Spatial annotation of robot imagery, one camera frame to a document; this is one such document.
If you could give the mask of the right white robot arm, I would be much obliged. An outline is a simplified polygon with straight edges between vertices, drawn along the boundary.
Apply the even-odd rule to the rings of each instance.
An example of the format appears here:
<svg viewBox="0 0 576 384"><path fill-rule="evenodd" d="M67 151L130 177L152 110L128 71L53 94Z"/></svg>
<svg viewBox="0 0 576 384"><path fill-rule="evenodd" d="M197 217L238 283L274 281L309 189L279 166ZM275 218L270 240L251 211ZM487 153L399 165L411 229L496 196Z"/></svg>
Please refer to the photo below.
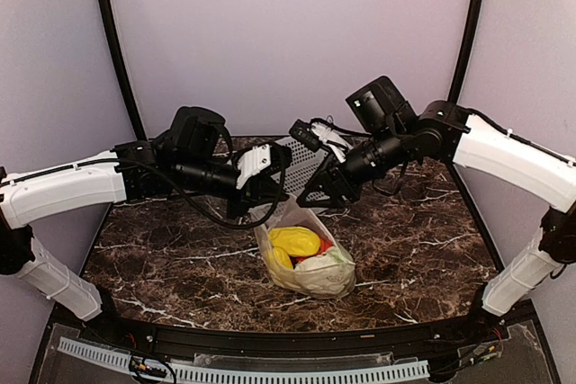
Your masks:
<svg viewBox="0 0 576 384"><path fill-rule="evenodd" d="M504 129L487 115L439 100L421 113L387 76L347 97L363 127L364 142L350 147L343 129L320 118L296 121L292 138L327 155L297 198L301 207L342 208L362 186L394 167L426 158L459 165L530 192L549 209L535 237L480 292L480 307L464 317L459 334L477 343L529 291L552 272L575 262L575 160Z"/></svg>

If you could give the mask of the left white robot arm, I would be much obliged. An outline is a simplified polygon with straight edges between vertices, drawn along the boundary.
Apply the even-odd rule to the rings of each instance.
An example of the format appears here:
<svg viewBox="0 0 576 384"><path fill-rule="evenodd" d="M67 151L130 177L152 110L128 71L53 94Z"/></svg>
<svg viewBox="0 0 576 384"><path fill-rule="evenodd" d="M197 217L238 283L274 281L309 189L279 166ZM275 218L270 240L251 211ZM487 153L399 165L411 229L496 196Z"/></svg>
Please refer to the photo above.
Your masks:
<svg viewBox="0 0 576 384"><path fill-rule="evenodd" d="M266 142L235 151L224 118L181 107L166 131L65 165L1 173L1 273L26 281L84 322L108 344L127 336L105 290L56 259L31 223L101 203L129 203L177 193L218 225L251 229L268 221L284 190L292 151Z"/></svg>

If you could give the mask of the clear zip top bag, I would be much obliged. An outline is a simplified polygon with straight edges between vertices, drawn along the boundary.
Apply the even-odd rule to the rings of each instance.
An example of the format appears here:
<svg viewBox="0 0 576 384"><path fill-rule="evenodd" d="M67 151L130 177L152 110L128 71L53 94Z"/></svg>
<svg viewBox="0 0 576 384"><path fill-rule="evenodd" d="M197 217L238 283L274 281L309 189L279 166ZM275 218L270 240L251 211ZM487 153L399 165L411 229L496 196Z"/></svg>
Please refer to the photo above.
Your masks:
<svg viewBox="0 0 576 384"><path fill-rule="evenodd" d="M311 209L292 196L254 229L272 282L315 299L341 299L356 285L356 263Z"/></svg>

